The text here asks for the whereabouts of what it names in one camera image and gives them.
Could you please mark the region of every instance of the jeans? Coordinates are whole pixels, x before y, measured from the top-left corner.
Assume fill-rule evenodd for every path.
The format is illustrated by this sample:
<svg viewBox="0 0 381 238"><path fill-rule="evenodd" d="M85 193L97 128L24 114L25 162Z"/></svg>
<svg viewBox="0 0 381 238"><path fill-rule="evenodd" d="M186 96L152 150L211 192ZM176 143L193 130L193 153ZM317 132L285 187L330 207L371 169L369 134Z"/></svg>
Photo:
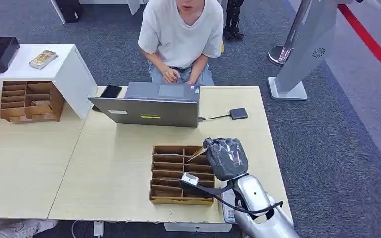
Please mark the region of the jeans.
<svg viewBox="0 0 381 238"><path fill-rule="evenodd" d="M209 65L206 64L196 84L201 86L214 86L214 81L212 80L212 74L211 74L211 71L208 70L208 68L209 68ZM177 72L179 72L179 75L180 75L180 78L177 79L176 83L185 83L188 81L188 78L192 72L192 67L189 67L186 69L177 69L177 68L174 68L174 69ZM151 80L153 83L166 83L163 79L163 75L161 74L161 72L158 71L157 67L155 67L151 63L150 63L150 68L148 72L150 73Z"/></svg>

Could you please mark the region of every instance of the laptop lid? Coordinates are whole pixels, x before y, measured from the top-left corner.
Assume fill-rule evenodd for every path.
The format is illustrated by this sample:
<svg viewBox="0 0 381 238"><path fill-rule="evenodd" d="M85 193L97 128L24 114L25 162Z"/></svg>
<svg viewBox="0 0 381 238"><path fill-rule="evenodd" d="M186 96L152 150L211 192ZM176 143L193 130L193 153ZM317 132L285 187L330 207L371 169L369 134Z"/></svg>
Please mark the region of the laptop lid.
<svg viewBox="0 0 381 238"><path fill-rule="evenodd" d="M116 123L198 127L198 103L88 97Z"/></svg>

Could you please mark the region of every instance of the sneaker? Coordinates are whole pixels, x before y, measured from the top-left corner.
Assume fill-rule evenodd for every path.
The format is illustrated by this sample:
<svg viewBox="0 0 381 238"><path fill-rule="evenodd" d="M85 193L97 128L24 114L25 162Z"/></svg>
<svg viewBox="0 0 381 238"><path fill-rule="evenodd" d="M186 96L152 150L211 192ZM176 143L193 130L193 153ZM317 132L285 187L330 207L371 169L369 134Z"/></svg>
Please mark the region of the sneaker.
<svg viewBox="0 0 381 238"><path fill-rule="evenodd" d="M29 238L57 223L51 219L0 219L0 238Z"/></svg>

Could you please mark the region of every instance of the light wood tabletop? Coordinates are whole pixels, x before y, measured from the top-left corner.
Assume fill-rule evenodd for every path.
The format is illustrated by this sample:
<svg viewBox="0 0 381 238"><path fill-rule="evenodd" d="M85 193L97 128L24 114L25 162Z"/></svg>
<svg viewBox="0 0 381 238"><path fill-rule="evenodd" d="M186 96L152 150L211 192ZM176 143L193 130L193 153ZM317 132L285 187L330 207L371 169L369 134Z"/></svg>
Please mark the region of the light wood tabletop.
<svg viewBox="0 0 381 238"><path fill-rule="evenodd" d="M84 122L67 104L60 122L0 118L0 218L47 218Z"/></svg>
<svg viewBox="0 0 381 238"><path fill-rule="evenodd" d="M123 87L119 97L126 89ZM249 173L258 176L275 200L284 201L284 211L291 215L259 88L201 89L202 117L220 116L240 107L246 108L247 119L220 118L200 122L198 128L116 124L105 114L90 111L49 218L223 223L217 202L201 206L149 201L153 146L202 145L207 137L240 139L249 159Z"/></svg>

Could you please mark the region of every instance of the cardboard organizer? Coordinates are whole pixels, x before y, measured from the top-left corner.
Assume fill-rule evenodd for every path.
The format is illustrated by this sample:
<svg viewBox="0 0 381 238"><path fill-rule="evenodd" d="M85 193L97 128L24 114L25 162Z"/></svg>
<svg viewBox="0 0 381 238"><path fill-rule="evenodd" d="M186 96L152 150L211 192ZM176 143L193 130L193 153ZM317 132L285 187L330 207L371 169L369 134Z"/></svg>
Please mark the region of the cardboard organizer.
<svg viewBox="0 0 381 238"><path fill-rule="evenodd" d="M65 98L52 82L4 82L0 118L8 122L59 121Z"/></svg>
<svg viewBox="0 0 381 238"><path fill-rule="evenodd" d="M211 206L214 198L202 197L180 188L183 172L199 177L199 184L214 188L215 176L205 154L187 162L200 146L154 146L150 201L167 204L198 204Z"/></svg>

